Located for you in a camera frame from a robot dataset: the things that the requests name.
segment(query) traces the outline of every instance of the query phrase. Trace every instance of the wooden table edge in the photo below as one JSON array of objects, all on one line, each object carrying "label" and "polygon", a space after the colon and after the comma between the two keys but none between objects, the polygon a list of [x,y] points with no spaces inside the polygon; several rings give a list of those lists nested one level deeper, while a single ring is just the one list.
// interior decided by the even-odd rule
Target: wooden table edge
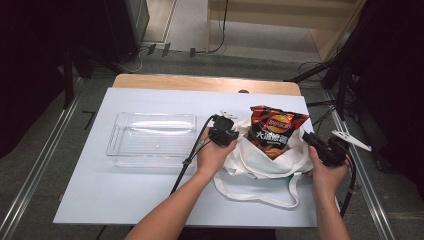
[{"label": "wooden table edge", "polygon": [[293,82],[253,80],[231,77],[201,77],[166,74],[119,74],[114,88],[143,88],[158,90],[239,92],[301,96]]}]

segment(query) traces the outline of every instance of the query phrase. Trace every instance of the gray floor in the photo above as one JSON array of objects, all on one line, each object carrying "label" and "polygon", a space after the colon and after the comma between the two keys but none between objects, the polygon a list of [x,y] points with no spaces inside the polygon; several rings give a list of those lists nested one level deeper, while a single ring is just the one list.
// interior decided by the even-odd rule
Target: gray floor
[{"label": "gray floor", "polygon": [[[142,55],[143,68],[140,73],[161,73],[200,76],[226,76],[269,81],[288,79],[298,75],[298,63],[274,60],[246,59],[228,56],[199,55],[193,59],[188,53],[172,52],[161,57],[158,50],[153,55]],[[129,67],[136,67],[137,61]],[[52,155],[50,163],[36,188],[36,191],[23,214],[13,239],[95,239],[101,226],[56,225],[52,223],[60,204],[58,197],[66,190],[73,168],[78,161],[84,142],[89,134],[85,130],[89,115],[83,111],[97,111],[102,98],[113,83],[115,75],[103,67],[96,66],[92,79],[85,79],[75,112]],[[302,95],[307,102],[324,100],[319,83],[300,83]],[[26,179],[47,140],[55,121],[61,113],[63,95],[52,102],[43,116],[28,131],[19,146],[0,161],[0,213],[3,218],[7,209]],[[326,107],[310,108],[312,121],[327,111]],[[348,119],[351,133],[364,139],[359,126]],[[335,129],[333,120],[324,121],[319,135],[329,136]],[[423,239],[421,227],[424,223],[423,201],[415,186],[402,175],[386,175],[378,171],[371,154],[361,151],[369,177],[382,202],[394,234],[398,239]],[[339,199],[343,199],[345,185],[340,188]],[[346,225],[353,239],[378,239],[367,203],[358,192],[354,195],[345,216]],[[101,239],[122,239],[128,226],[111,226]],[[278,229],[278,239],[317,239],[316,229]]]},{"label": "gray floor", "polygon": [[[206,16],[207,0],[178,0],[165,43],[176,51],[204,50]],[[214,50],[222,41],[223,23],[211,21],[210,27],[209,48]],[[216,53],[298,63],[320,61],[308,29],[237,22],[226,22],[225,42]]]}]

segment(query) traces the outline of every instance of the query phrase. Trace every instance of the bag handle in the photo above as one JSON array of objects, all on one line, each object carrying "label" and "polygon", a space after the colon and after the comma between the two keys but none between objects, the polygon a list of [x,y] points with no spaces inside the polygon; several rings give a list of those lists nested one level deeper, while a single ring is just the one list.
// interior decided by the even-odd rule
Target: bag handle
[{"label": "bag handle", "polygon": [[227,189],[224,186],[224,182],[221,179],[221,176],[219,175],[219,172],[217,172],[213,178],[216,189],[222,193],[224,196],[227,196],[228,198],[239,200],[239,201],[252,201],[252,200],[260,200],[278,207],[283,208],[294,208],[299,204],[299,195],[297,193],[297,182],[302,176],[302,173],[295,172],[293,174],[293,177],[290,179],[289,183],[289,192],[292,195],[292,197],[295,199],[295,203],[288,203],[282,200],[278,200],[275,198],[271,198],[264,195],[257,195],[257,194],[244,194],[244,193],[230,193],[227,191]]},{"label": "bag handle", "polygon": [[[241,152],[240,149],[234,149],[234,152],[237,150],[237,153],[240,154],[241,156]],[[258,152],[260,152],[260,154],[263,155],[264,158],[268,158],[262,151],[260,151],[259,149],[257,150]],[[253,175],[255,175],[256,177],[259,176],[264,176],[266,178],[280,178],[280,177],[288,177],[294,173],[296,173],[296,171],[298,171],[299,169],[301,169],[303,166],[305,166],[307,160],[308,160],[308,145],[306,143],[302,143],[302,158],[300,159],[300,161],[298,163],[295,163],[293,165],[293,168],[287,172],[287,173],[263,173],[263,172],[259,172],[253,168],[251,168],[250,166],[248,166],[248,164],[246,164],[246,162],[244,161],[243,157],[239,157],[241,163],[243,164],[243,166],[249,170],[251,173],[253,173]]]}]

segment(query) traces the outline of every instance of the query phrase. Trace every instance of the black cable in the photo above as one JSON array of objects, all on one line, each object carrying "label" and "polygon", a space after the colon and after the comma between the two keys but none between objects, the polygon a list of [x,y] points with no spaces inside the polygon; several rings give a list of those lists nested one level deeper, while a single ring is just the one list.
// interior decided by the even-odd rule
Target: black cable
[{"label": "black cable", "polygon": [[318,120],[316,120],[314,123],[312,123],[312,126],[315,126],[317,123],[319,123],[318,125],[318,129],[316,131],[316,134],[318,135],[319,129],[321,128],[321,124],[322,122],[335,110],[334,106],[331,106],[327,112],[322,115],[320,118],[318,118]]},{"label": "black cable", "polygon": [[348,156],[347,161],[349,162],[350,165],[350,169],[351,169],[351,178],[350,178],[350,184],[349,184],[349,188],[348,188],[348,192],[346,194],[346,197],[343,201],[343,205],[340,209],[340,216],[343,218],[345,213],[346,213],[346,209],[349,205],[350,199],[352,198],[352,194],[355,191],[355,183],[356,183],[356,163],[353,160],[352,154],[350,154],[350,152],[343,147],[340,143],[335,143],[338,147],[340,147]]},{"label": "black cable", "polygon": [[[337,48],[337,51],[331,56],[331,58],[329,60],[327,60],[326,62],[306,62],[306,63],[302,63],[297,71],[299,73],[299,76],[291,78],[291,79],[286,79],[283,80],[283,82],[295,82],[295,83],[300,83],[303,80],[307,80],[307,81],[311,81],[311,82],[318,82],[324,79],[324,77],[322,77],[321,75],[319,75],[320,72],[324,71],[324,70],[330,70],[330,69],[336,69],[334,67],[332,67],[334,65],[334,63],[336,63],[335,58],[337,57],[337,55],[340,53],[339,48]],[[313,69],[310,69],[302,74],[300,74],[300,68],[308,63],[316,63],[315,67]],[[313,80],[313,79],[309,79],[309,77],[312,77],[314,75],[317,75],[318,77],[321,78],[321,80]]]},{"label": "black cable", "polygon": [[[352,102],[352,101],[345,101],[344,107],[350,109],[350,108],[352,108],[353,104],[354,104],[354,102]],[[336,105],[336,101],[335,100],[328,100],[328,101],[321,101],[321,102],[306,103],[307,107],[331,106],[331,105]]]},{"label": "black cable", "polygon": [[206,144],[208,144],[208,143],[210,143],[211,142],[211,140],[209,140],[208,142],[206,142],[206,143],[204,143],[200,148],[199,148],[199,150],[197,150],[196,151],[196,153],[193,155],[193,157],[192,157],[192,159],[200,152],[200,150],[202,150],[205,146],[206,146]]},{"label": "black cable", "polygon": [[99,240],[99,239],[100,239],[100,237],[102,236],[102,234],[103,234],[103,232],[105,231],[106,227],[107,227],[107,225],[104,225],[104,226],[102,227],[102,229],[100,230],[99,234],[98,234],[98,235],[97,235],[97,237],[96,237],[96,240]]},{"label": "black cable", "polygon": [[[318,67],[318,66],[320,66],[320,65],[323,65],[322,63],[319,63],[319,62],[304,62],[304,63],[300,64],[300,65],[299,65],[299,67],[297,68],[297,73],[299,74],[299,76],[300,76],[300,75],[302,75],[302,73],[300,72],[300,69],[301,69],[304,65],[306,65],[306,64],[315,64],[315,67]],[[315,75],[317,75],[320,79],[310,79],[310,78],[306,78],[305,80],[306,80],[306,81],[310,81],[310,82],[320,82],[320,81],[322,81],[323,77],[321,77],[321,76],[319,75],[319,73],[317,73],[317,74],[315,74]]]},{"label": "black cable", "polygon": [[[219,26],[219,31],[221,32],[221,34],[223,35],[224,34],[224,31],[222,30],[222,27],[221,27],[221,21],[219,21],[218,20],[218,26]],[[225,51],[227,51],[227,45],[225,45],[224,44],[224,47],[225,47],[225,49],[224,49],[224,51],[221,53],[221,54],[224,54],[225,53]]]},{"label": "black cable", "polygon": [[198,151],[197,151],[197,152],[195,152],[195,151],[196,151],[197,145],[198,145],[198,144],[199,144],[199,142],[200,142],[200,138],[201,138],[201,136],[202,136],[203,132],[205,131],[206,127],[208,126],[208,123],[209,123],[212,119],[214,119],[214,118],[215,118],[215,116],[216,116],[216,115],[213,115],[213,116],[209,117],[209,118],[208,118],[208,120],[206,120],[205,124],[203,125],[203,128],[202,128],[202,130],[200,131],[199,136],[197,137],[197,140],[196,140],[196,142],[195,142],[195,143],[194,143],[194,145],[193,145],[193,148],[191,149],[190,155],[189,155],[189,156],[188,156],[188,157],[187,157],[187,158],[183,161],[183,168],[181,169],[180,174],[178,175],[177,180],[175,181],[174,187],[172,188],[172,190],[171,190],[171,193],[170,193],[170,194],[173,194],[173,193],[177,190],[178,185],[180,184],[181,179],[183,178],[185,171],[187,170],[187,168],[188,168],[188,166],[190,165],[191,161],[193,160],[194,156],[196,156],[196,154],[197,154],[197,152],[198,152]]},{"label": "black cable", "polygon": [[215,50],[212,50],[212,51],[208,51],[208,52],[206,52],[206,51],[199,51],[199,52],[195,52],[195,53],[211,54],[211,53],[217,52],[222,47],[222,45],[224,44],[224,40],[225,40],[225,23],[227,21],[227,12],[228,12],[228,0],[225,3],[224,21],[222,23],[222,41],[221,41],[221,44],[219,45],[219,47],[216,48]]}]

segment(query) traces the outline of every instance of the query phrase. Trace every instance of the white tote bag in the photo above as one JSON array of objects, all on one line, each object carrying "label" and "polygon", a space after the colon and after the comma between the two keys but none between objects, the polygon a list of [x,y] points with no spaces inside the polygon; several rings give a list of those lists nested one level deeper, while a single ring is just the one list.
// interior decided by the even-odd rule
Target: white tote bag
[{"label": "white tote bag", "polygon": [[303,141],[303,129],[300,128],[293,132],[287,145],[289,150],[274,160],[271,160],[265,153],[259,150],[244,135],[250,129],[250,118],[234,124],[236,131],[240,133],[237,139],[237,146],[228,156],[224,163],[224,168],[230,175],[246,175],[250,178],[282,178],[290,177],[289,192],[295,199],[295,203],[288,203],[279,199],[256,194],[230,193],[226,190],[219,172],[214,177],[214,183],[217,190],[228,198],[249,201],[260,200],[269,204],[283,207],[294,208],[299,204],[296,184],[302,176],[302,173],[312,169],[312,162],[308,154],[308,144]]}]

